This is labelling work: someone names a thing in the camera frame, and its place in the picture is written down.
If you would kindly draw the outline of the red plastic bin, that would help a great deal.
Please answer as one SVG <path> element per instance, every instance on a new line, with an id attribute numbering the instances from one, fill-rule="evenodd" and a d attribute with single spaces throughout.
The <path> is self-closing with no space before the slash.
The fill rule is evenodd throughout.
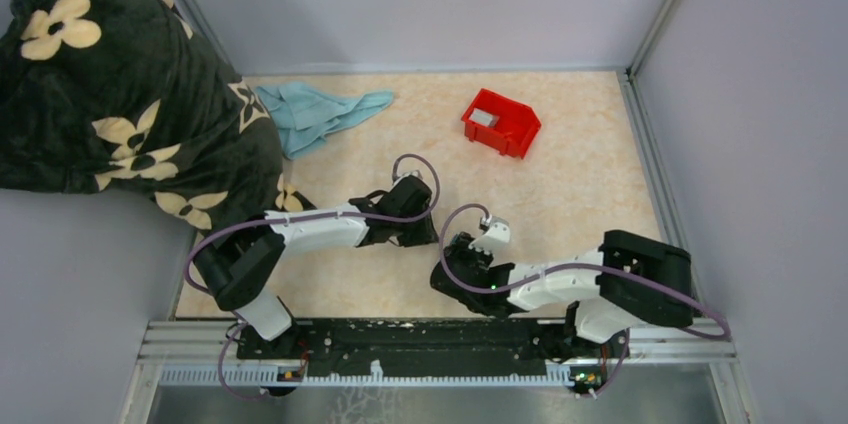
<path id="1" fill-rule="evenodd" d="M 499 117 L 494 128 L 478 126 L 468 120 L 474 108 Z M 489 89 L 481 89 L 461 116 L 465 137 L 496 150 L 500 155 L 524 159 L 542 128 L 535 111 L 528 105 Z"/>

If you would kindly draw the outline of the light blue cloth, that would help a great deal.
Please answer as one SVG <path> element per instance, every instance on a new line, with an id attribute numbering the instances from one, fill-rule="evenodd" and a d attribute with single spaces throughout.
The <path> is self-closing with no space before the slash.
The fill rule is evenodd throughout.
<path id="1" fill-rule="evenodd" d="M 302 81 L 259 86 L 255 92 L 268 109 L 289 160 L 317 151 L 327 143 L 328 136 L 364 123 L 395 99 L 389 90 L 339 96 Z"/>

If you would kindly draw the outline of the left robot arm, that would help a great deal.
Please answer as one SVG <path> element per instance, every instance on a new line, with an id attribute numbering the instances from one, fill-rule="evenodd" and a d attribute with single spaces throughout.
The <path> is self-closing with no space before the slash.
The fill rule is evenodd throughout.
<path id="1" fill-rule="evenodd" d="M 300 332 L 282 300 L 266 287 L 277 264 L 323 249 L 433 244 L 435 202 L 434 191 L 408 173 L 389 190 L 332 209 L 268 211 L 220 230 L 198 245 L 192 263 L 218 308 L 251 327 L 273 356 L 285 358 L 297 350 Z"/>

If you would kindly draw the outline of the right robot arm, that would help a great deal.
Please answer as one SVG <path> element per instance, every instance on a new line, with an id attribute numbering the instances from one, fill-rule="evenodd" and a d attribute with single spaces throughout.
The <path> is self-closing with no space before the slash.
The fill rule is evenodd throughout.
<path id="1" fill-rule="evenodd" d="M 457 234 L 430 275 L 431 287 L 475 314 L 507 318 L 554 304 L 573 310 L 563 342 L 576 356 L 636 324 L 685 328 L 694 311 L 688 251 L 624 230 L 565 263 L 496 265 Z"/>

